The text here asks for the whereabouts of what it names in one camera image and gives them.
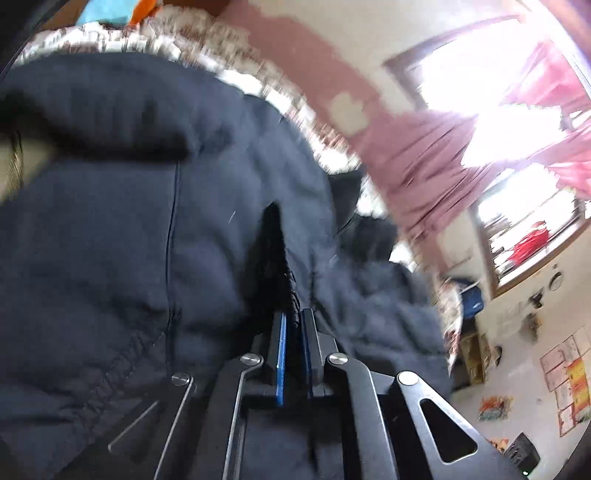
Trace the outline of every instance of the triangular cutout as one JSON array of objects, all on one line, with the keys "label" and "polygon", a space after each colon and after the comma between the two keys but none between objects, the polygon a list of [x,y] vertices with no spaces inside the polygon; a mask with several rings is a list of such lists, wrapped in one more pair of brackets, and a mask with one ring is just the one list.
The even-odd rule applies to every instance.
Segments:
[{"label": "triangular cutout", "polygon": [[439,456],[444,462],[452,463],[476,452],[476,442],[432,400],[421,400],[420,404]]}]

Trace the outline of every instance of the poster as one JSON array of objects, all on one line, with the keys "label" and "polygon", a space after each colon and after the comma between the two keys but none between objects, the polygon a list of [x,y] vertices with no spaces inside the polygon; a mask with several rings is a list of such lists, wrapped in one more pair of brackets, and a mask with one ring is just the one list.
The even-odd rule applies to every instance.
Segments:
[{"label": "poster", "polygon": [[553,392],[556,388],[566,382],[569,378],[566,372],[566,363],[563,362],[553,370],[550,370],[546,373],[546,385],[548,385],[548,390]]},{"label": "poster", "polygon": [[587,335],[587,330],[585,330],[585,328],[577,330],[573,337],[581,356],[591,350],[591,342],[589,342],[589,336]]},{"label": "poster", "polygon": [[540,362],[542,364],[542,370],[544,373],[548,373],[550,370],[559,366],[562,362],[564,362],[564,354],[562,353],[562,349],[560,345],[555,347],[553,350],[545,354],[541,359]]},{"label": "poster", "polygon": [[582,358],[577,358],[567,367],[569,382],[573,392],[573,413],[577,423],[591,419],[591,404],[589,402],[589,387]]},{"label": "poster", "polygon": [[591,375],[590,346],[586,330],[579,329],[540,358],[548,390],[553,391],[556,397],[561,437],[577,424],[591,420],[587,379]]},{"label": "poster", "polygon": [[563,437],[574,428],[573,406],[558,413],[558,427],[560,436]]},{"label": "poster", "polygon": [[559,410],[564,410],[573,403],[573,389],[570,387],[570,382],[564,382],[555,390],[556,405]]},{"label": "poster", "polygon": [[562,342],[561,349],[562,354],[564,355],[566,366],[569,366],[580,357],[579,350],[577,349],[577,343],[574,341],[574,337],[572,335]]}]

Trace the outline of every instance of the teal cloth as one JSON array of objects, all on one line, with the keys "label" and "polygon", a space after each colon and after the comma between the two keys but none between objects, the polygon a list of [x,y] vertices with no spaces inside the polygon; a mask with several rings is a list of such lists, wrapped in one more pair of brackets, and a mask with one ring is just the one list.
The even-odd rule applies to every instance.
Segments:
[{"label": "teal cloth", "polygon": [[76,25],[97,21],[127,25],[137,4],[138,0],[90,0]]}]

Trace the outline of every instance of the silver screw head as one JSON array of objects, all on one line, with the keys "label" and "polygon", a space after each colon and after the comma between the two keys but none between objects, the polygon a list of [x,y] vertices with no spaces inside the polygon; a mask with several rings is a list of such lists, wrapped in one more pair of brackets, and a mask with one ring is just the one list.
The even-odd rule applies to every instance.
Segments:
[{"label": "silver screw head", "polygon": [[245,353],[240,357],[240,361],[249,367],[254,367],[261,363],[261,357],[256,353]]},{"label": "silver screw head", "polygon": [[329,362],[333,365],[343,365],[349,361],[349,357],[344,353],[331,353],[329,355]]},{"label": "silver screw head", "polygon": [[174,374],[171,380],[175,387],[182,387],[184,385],[187,385],[191,381],[191,377],[189,376],[189,374],[181,372],[178,374]]},{"label": "silver screw head", "polygon": [[402,385],[410,387],[418,382],[418,375],[415,372],[400,372],[398,374],[398,381]]}]

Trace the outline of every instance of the orange cloth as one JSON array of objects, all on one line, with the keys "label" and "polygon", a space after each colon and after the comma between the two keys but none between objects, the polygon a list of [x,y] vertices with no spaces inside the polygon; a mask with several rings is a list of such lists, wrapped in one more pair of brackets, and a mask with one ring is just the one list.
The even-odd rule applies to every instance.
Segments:
[{"label": "orange cloth", "polygon": [[134,8],[134,13],[131,15],[130,25],[139,24],[144,18],[153,15],[158,10],[156,0],[139,0]]}]

